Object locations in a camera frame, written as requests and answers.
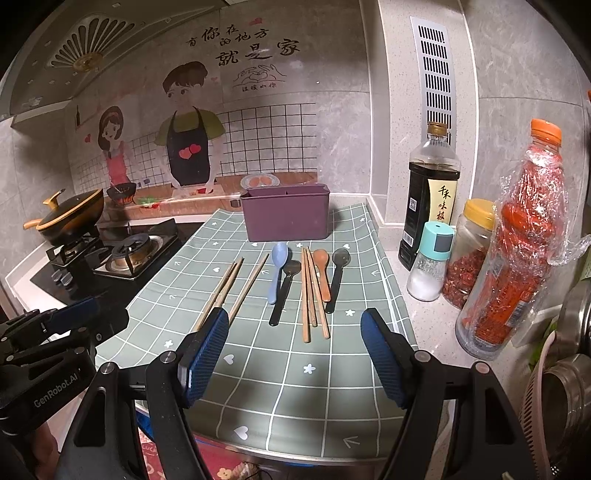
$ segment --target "green checkered tablecloth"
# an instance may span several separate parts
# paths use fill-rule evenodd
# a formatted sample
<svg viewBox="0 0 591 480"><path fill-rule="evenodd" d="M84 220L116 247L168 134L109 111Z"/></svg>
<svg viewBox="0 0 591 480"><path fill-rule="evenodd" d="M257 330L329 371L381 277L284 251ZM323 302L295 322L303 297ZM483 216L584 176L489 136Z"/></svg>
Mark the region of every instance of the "green checkered tablecloth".
<svg viewBox="0 0 591 480"><path fill-rule="evenodd" d="M367 207L334 210L329 221L333 232L326 240L288 246L296 260L303 245L351 253L336 310L327 316L330 340L317 327L310 343L302 341L301 275L281 323L269 326L269 258L230 329L204 398L187 412L196 433L266 456L323 462L381 458L391 450L404 412L384 394L359 320L367 307L376 307L416 347L413 329ZM130 367L175 349L227 267L244 257L226 299L229 310L273 245L249 242L243 214L218 210L131 302L129 326L98 347L97 363ZM329 281L333 270L331 262Z"/></svg>

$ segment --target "chopsticks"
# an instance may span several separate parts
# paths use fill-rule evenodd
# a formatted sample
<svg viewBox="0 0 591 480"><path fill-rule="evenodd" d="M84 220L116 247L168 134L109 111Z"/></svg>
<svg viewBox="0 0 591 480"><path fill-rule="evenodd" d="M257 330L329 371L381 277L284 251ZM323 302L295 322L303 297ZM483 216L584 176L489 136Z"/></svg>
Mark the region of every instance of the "chopsticks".
<svg viewBox="0 0 591 480"><path fill-rule="evenodd" d="M324 338L328 340L330 338L329 324L326 320L326 313L324 312L324 303L322 302L322 297L320 296L320 286L318 284L318 277L316 277L316 268L314 266L314 261L312 260L312 253L310 252L310 249L307 247L304 247L303 249L306 256L306 263L308 265L307 281L312 284L313 295L311 297L311 309L314 310L314 297L316 297L316 304L318 305L318 310L320 314L320 323L322 325L322 335L324 336Z"/></svg>
<svg viewBox="0 0 591 480"><path fill-rule="evenodd" d="M194 332L197 332L201 328L201 325L203 324L203 322L205 322L207 315L209 315L209 311L212 309L213 303L216 301L217 296L219 295L222 288L224 288L224 285L226 284L228 278L232 274L235 266L236 266L236 262L232 263L232 265L230 265L228 267L228 269L224 273L222 279L217 284L216 289L213 291L211 297L209 297L209 300L205 304L203 311L201 312L201 315L199 315L199 318L197 319L197 322L195 323L195 326L193 327Z"/></svg>
<svg viewBox="0 0 591 480"><path fill-rule="evenodd" d="M301 249L301 322L303 327L303 341L310 343L310 319L308 309L308 277L310 269L308 268L308 260L306 250Z"/></svg>
<svg viewBox="0 0 591 480"><path fill-rule="evenodd" d="M230 311L230 315L228 315L230 325L232 325L232 322L234 321L234 317L236 316L236 314L238 313L238 310L242 306L242 302L246 298L246 295L248 294L249 290L251 289L252 284L255 282L256 278L258 277L258 274L261 272L261 269L265 265L267 258L269 258L269 254L265 254L265 256L261 259L259 264L255 268L252 269L251 276L248 278L248 281L246 282L246 284L242 287L240 295L238 296L236 303L232 307L232 310Z"/></svg>

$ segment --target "orange spoon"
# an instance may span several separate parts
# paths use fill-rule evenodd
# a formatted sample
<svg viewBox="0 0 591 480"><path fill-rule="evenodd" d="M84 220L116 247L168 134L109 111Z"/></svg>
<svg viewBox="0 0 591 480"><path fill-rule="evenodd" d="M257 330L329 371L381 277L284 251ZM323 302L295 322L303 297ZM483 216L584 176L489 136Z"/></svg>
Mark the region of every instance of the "orange spoon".
<svg viewBox="0 0 591 480"><path fill-rule="evenodd" d="M314 250L314 253L312 253L312 258L314 259L314 263L320 272L320 296L322 297L323 302L329 302L330 287L329 279L326 276L326 266L329 264L330 257L326 250L319 248L318 250Z"/></svg>

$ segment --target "stove burner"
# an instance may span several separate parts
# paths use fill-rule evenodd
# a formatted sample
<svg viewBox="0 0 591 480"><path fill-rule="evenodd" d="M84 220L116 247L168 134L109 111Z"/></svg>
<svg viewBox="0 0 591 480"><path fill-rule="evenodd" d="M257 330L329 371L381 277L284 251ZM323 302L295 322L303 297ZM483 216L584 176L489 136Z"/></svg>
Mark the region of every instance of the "stove burner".
<svg viewBox="0 0 591 480"><path fill-rule="evenodd" d="M107 271L131 274L162 248L164 241L157 235L138 233L113 247L111 259L105 264Z"/></svg>
<svg viewBox="0 0 591 480"><path fill-rule="evenodd" d="M146 248L149 249L150 236L147 233L137 233L127 237L122 242L113 247L111 254L116 260L128 257L134 254L140 254Z"/></svg>

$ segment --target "plastic bottle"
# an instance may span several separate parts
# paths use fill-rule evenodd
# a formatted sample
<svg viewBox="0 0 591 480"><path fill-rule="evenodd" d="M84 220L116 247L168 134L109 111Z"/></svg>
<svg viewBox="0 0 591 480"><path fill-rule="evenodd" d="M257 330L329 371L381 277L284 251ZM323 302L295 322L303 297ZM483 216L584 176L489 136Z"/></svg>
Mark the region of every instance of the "plastic bottle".
<svg viewBox="0 0 591 480"><path fill-rule="evenodd" d="M491 244L495 214L490 200L470 199L456 223L456 238L447 264L443 297L462 309L474 288Z"/></svg>
<svg viewBox="0 0 591 480"><path fill-rule="evenodd" d="M452 242L452 227L441 222L425 223L417 259L407 281L408 292L417 300L433 301L438 298Z"/></svg>
<svg viewBox="0 0 591 480"><path fill-rule="evenodd" d="M566 234L560 128L531 121L518 180L500 201L485 263L456 322L460 345L492 360L509 341L534 294L550 276L548 259Z"/></svg>
<svg viewBox="0 0 591 480"><path fill-rule="evenodd" d="M398 258L408 270L417 257L426 222L449 225L456 198L460 161L447 142L447 125L429 122L427 141L415 148L408 163L407 212Z"/></svg>

